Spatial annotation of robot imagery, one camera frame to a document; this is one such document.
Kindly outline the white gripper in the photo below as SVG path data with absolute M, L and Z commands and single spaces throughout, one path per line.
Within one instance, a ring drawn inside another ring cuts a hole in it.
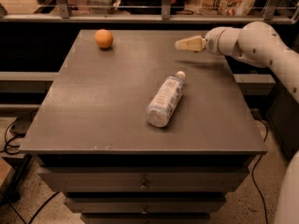
M 178 50 L 202 51 L 204 48 L 215 55 L 236 56 L 241 53 L 238 46 L 240 30 L 233 27 L 217 27 L 200 35 L 183 38 L 175 42 Z

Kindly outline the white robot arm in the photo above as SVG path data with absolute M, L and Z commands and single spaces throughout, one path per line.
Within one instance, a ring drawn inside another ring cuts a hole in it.
M 191 36 L 175 43 L 179 50 L 230 56 L 242 63 L 268 67 L 292 98 L 299 103 L 299 53 L 289 49 L 276 30 L 262 21 L 243 28 L 217 27 L 205 36 Z M 299 224 L 299 151 L 284 176 L 274 224 Z

